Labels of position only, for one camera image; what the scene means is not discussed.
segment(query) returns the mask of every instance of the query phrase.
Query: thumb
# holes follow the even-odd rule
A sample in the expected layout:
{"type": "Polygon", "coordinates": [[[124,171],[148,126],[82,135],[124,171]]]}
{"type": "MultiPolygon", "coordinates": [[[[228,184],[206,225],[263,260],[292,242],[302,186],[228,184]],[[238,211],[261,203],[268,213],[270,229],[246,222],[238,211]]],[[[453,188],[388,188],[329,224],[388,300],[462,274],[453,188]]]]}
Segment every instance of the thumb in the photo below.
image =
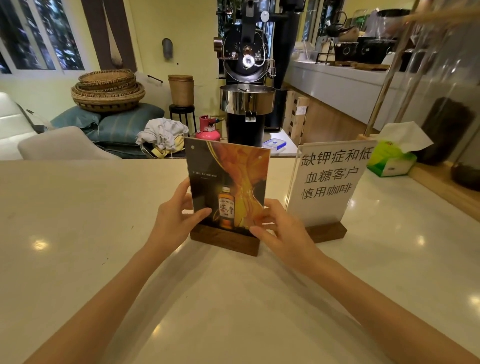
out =
{"type": "Polygon", "coordinates": [[[260,239],[262,242],[267,244],[267,246],[270,249],[280,244],[280,240],[276,236],[270,234],[267,230],[261,228],[260,226],[255,226],[255,225],[250,226],[250,232],[256,238],[260,239]]]}
{"type": "Polygon", "coordinates": [[[208,215],[212,213],[212,209],[209,207],[202,208],[201,210],[198,210],[192,216],[190,216],[188,219],[185,220],[187,226],[189,229],[193,229],[195,225],[197,225],[200,221],[202,221],[204,218],[206,218],[208,215]]]}

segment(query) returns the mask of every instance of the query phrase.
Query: person's left hand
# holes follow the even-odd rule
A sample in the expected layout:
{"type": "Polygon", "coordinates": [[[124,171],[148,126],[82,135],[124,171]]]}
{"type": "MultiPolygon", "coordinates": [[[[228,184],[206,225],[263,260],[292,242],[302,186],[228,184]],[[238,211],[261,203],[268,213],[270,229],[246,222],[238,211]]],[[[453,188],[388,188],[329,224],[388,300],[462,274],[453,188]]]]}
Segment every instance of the person's left hand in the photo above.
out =
{"type": "Polygon", "coordinates": [[[188,234],[200,221],[212,212],[209,207],[194,214],[183,214],[192,210],[192,195],[187,193],[190,186],[188,177],[178,185],[172,198],[158,208],[155,224],[144,248],[153,253],[160,262],[166,259],[187,239],[188,234]]]}

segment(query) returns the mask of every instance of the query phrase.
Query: green tissue package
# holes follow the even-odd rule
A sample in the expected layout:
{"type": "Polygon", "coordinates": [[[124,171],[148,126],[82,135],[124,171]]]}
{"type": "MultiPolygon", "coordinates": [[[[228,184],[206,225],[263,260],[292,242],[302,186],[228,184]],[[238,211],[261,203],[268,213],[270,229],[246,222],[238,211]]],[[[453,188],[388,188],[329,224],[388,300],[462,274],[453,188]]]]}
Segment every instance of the green tissue package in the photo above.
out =
{"type": "Polygon", "coordinates": [[[403,153],[400,147],[386,140],[380,140],[373,150],[367,168],[379,177],[402,176],[407,174],[417,156],[403,153]]]}

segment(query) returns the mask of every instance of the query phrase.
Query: white tissue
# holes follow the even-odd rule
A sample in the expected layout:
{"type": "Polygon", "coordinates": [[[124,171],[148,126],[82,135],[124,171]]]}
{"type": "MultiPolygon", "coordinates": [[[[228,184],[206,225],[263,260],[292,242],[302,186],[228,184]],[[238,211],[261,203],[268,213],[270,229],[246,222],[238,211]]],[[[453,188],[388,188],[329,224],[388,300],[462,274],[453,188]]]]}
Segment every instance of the white tissue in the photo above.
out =
{"type": "Polygon", "coordinates": [[[403,153],[422,150],[433,144],[414,121],[386,124],[379,134],[372,137],[397,144],[403,153]]]}

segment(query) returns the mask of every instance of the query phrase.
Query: coffee roaster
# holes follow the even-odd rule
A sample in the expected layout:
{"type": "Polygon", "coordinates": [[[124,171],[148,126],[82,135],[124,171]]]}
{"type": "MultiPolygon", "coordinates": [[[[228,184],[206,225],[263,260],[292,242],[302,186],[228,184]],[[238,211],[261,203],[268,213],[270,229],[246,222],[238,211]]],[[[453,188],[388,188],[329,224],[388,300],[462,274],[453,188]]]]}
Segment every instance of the coffee roaster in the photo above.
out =
{"type": "Polygon", "coordinates": [[[282,126],[287,98],[282,83],[305,0],[280,0],[279,5],[280,13],[261,12],[258,2],[245,0],[237,14],[241,24],[230,26],[223,38],[214,38],[227,80],[220,88],[220,108],[227,113],[231,143],[261,146],[264,129],[279,131],[282,126]],[[275,23],[272,58],[259,22],[275,23]],[[267,77],[273,78],[274,87],[265,86],[267,77]]]}

